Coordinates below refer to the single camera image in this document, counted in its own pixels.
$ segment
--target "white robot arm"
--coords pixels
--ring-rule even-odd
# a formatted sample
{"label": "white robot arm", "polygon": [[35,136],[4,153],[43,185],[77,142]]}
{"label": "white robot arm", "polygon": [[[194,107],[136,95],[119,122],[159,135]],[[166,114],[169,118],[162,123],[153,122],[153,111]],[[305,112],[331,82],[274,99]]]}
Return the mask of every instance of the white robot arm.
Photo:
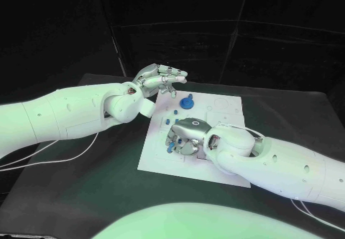
{"label": "white robot arm", "polygon": [[0,106],[0,159],[17,149],[49,140],[74,139],[130,122],[139,113],[152,117],[146,97],[170,92],[186,82],[186,72],[152,64],[133,82],[71,87],[43,97]]}
{"label": "white robot arm", "polygon": [[[186,118],[172,126],[166,145],[170,152],[183,155],[195,155],[202,146],[222,173],[241,175],[283,197],[345,212],[345,164],[257,132],[260,137],[254,137],[248,130],[224,123],[211,127],[202,120]],[[186,143],[176,147],[178,138]]]}

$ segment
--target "black table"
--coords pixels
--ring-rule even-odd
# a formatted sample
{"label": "black table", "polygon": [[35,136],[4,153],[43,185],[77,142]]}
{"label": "black table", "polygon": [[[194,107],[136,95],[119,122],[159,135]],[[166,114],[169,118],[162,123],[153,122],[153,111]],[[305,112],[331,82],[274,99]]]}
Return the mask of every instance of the black table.
{"label": "black table", "polygon": [[[126,81],[132,79],[85,74],[80,85]],[[345,129],[323,93],[194,82],[175,87],[240,96],[247,127],[344,161]],[[302,214],[290,199],[254,185],[248,189],[137,170],[149,123],[150,119],[139,115],[130,123],[100,133],[80,158],[25,169],[0,207],[0,232],[85,239],[143,208],[199,202],[256,212],[325,238],[345,237],[339,230]],[[29,163],[77,156],[93,139],[94,135],[59,141]],[[345,228],[344,212],[311,203],[308,206],[316,216]]]}

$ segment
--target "white board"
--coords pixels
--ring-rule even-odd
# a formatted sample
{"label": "white board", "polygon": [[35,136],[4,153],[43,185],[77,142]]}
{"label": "white board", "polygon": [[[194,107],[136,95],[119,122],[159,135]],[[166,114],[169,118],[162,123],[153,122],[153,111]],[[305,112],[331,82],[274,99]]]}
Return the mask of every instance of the white board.
{"label": "white board", "polygon": [[[185,110],[179,102],[189,94],[192,94],[194,107]],[[195,156],[183,156],[176,152],[168,153],[169,129],[176,119],[188,117],[207,121],[211,126],[215,126],[218,122],[244,126],[241,97],[178,91],[173,99],[170,94],[159,94],[139,170],[250,188],[250,182],[241,176],[227,175],[217,169],[212,161],[205,159],[202,150]]]}

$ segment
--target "silver robot hand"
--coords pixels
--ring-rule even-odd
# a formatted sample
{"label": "silver robot hand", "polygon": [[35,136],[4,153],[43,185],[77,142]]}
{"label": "silver robot hand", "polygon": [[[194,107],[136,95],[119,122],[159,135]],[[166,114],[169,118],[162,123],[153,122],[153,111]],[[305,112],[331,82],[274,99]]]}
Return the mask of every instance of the silver robot hand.
{"label": "silver robot hand", "polygon": [[175,82],[186,83],[186,71],[170,66],[152,64],[137,73],[133,83],[142,88],[145,97],[153,96],[159,90],[162,94],[169,92],[172,98],[176,98],[176,89],[172,84]]}
{"label": "silver robot hand", "polygon": [[[166,146],[169,146],[168,152],[192,156],[198,154],[199,145],[204,145],[204,139],[208,131],[211,130],[211,125],[195,118],[181,119],[175,125],[170,127],[166,138]],[[176,146],[178,137],[185,141],[183,146]]]}

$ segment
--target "blue knob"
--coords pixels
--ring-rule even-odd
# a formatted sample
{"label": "blue knob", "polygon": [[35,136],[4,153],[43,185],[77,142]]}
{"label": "blue knob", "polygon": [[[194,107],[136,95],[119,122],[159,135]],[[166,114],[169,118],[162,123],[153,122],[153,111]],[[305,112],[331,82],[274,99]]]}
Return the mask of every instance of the blue knob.
{"label": "blue knob", "polygon": [[168,153],[172,153],[172,152],[173,152],[173,151],[172,151],[173,146],[175,146],[175,143],[172,142],[172,143],[169,144]]}
{"label": "blue knob", "polygon": [[179,102],[179,106],[182,109],[189,110],[194,107],[194,100],[192,100],[192,94],[186,98],[183,98]]}

